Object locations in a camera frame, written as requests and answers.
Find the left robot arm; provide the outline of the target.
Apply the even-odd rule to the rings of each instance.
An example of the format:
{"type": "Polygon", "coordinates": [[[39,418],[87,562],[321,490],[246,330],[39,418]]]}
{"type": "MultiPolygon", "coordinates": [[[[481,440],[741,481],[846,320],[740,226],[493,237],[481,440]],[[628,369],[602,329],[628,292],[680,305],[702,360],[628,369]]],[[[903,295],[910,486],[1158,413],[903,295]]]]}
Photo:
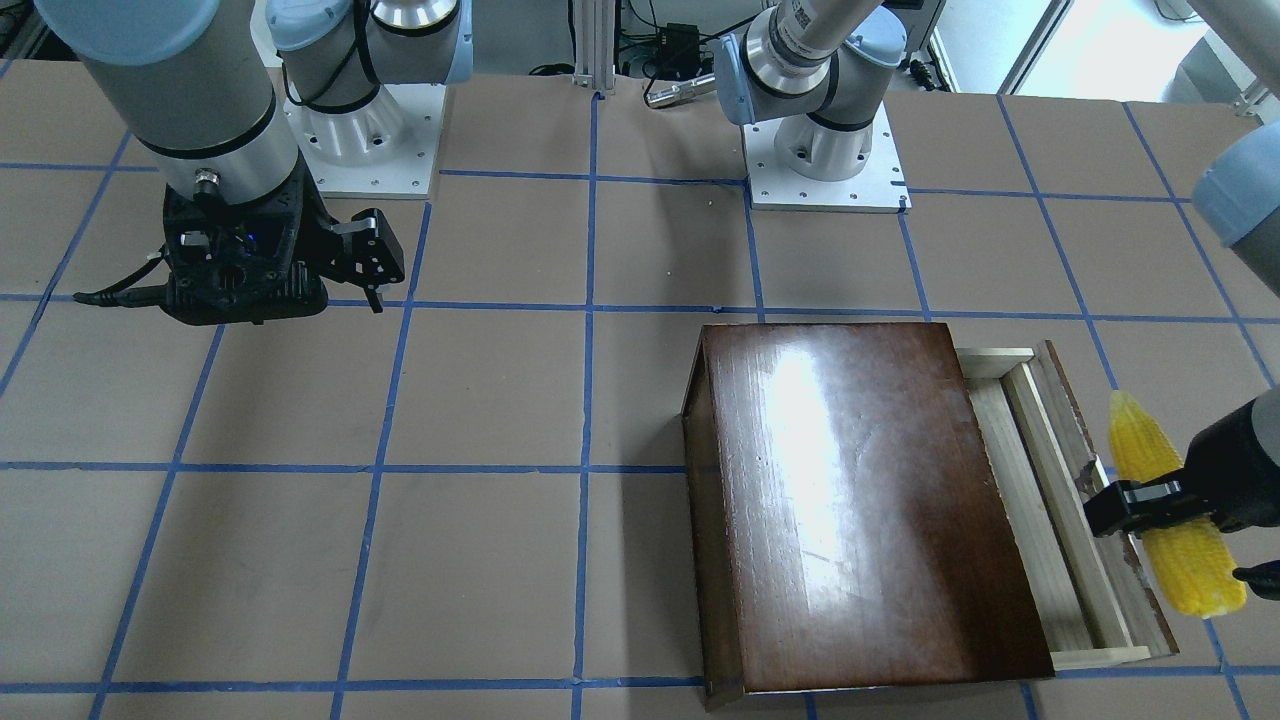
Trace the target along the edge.
{"type": "MultiPolygon", "coordinates": [[[[782,1],[742,35],[718,37],[714,77],[737,126],[797,118],[804,129],[856,133],[884,95],[874,65],[895,68],[902,24],[878,1],[782,1]]],[[[1277,290],[1277,124],[1238,140],[1197,182],[1193,204],[1224,247],[1277,290]]],[[[1229,413],[1190,443],[1185,465],[1117,480],[1084,502],[1091,532],[1142,534],[1196,519],[1235,532],[1277,525],[1277,391],[1229,413]]]]}

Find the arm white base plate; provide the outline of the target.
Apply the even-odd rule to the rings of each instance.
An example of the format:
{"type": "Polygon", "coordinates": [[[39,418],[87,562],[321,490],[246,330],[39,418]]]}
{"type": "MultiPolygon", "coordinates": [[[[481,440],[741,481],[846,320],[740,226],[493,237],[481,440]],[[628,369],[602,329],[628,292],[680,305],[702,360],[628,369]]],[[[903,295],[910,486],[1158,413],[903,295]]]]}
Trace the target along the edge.
{"type": "Polygon", "coordinates": [[[742,152],[758,210],[904,214],[913,208],[884,104],[852,132],[805,115],[744,126],[742,152]]]}
{"type": "Polygon", "coordinates": [[[323,197],[428,200],[447,99],[444,85],[384,85],[347,114],[284,109],[323,197]]]}

